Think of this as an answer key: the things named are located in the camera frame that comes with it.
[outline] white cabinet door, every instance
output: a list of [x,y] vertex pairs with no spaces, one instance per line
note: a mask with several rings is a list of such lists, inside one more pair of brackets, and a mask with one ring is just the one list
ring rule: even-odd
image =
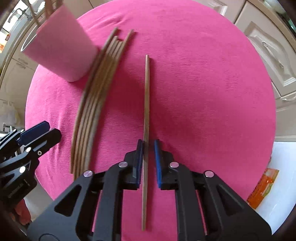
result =
[[286,96],[276,99],[276,109],[287,108],[289,105],[296,104],[296,92],[292,92]]
[[234,23],[245,0],[194,0],[206,5]]
[[275,141],[296,141],[296,103],[276,110]]
[[11,59],[0,88],[0,99],[14,103],[14,106],[25,112],[27,95],[35,71],[22,63]]
[[246,2],[235,25],[259,53],[279,94],[296,91],[296,53],[272,21]]

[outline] pink cup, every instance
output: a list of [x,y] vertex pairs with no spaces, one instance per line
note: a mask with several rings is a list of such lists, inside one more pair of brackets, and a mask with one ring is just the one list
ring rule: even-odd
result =
[[97,47],[62,5],[40,28],[31,31],[21,52],[68,82],[74,82],[90,69]]

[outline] robotic arm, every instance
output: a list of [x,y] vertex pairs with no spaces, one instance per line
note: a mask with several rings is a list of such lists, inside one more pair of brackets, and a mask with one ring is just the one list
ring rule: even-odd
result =
[[[136,150],[126,153],[123,161],[107,171],[85,171],[29,225],[26,234],[7,215],[36,186],[38,157],[61,140],[60,131],[49,128],[47,122],[42,122],[0,139],[1,240],[120,241],[123,192],[140,187],[142,140],[138,140]],[[12,157],[21,145],[25,151]],[[271,238],[269,225],[215,173],[190,171],[174,161],[171,153],[162,151],[159,140],[154,147],[158,186],[161,190],[175,190],[178,241]]]

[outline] orange package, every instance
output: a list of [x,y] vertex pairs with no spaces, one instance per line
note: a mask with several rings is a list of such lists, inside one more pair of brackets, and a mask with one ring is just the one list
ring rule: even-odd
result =
[[270,192],[270,189],[276,179],[279,170],[266,168],[264,174],[262,175],[260,181],[258,182],[255,190],[248,197],[247,201],[249,205],[256,209],[262,202],[263,198]]

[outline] pink round table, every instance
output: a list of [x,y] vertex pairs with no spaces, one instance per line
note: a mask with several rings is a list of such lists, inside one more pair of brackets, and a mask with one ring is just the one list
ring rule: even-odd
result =
[[[117,0],[79,18],[102,47],[115,26],[135,35],[117,69],[98,125],[92,169],[107,170],[143,138],[145,55],[150,67],[150,140],[191,170],[213,170],[242,198],[255,188],[271,155],[275,101],[255,48],[230,21],[192,0]],[[73,181],[70,146],[87,76],[68,83],[38,66],[25,115],[43,120],[62,140],[40,158],[36,176],[55,199]],[[177,240],[174,191],[156,184],[150,154],[147,230],[141,231],[142,190],[125,191],[122,240]]]

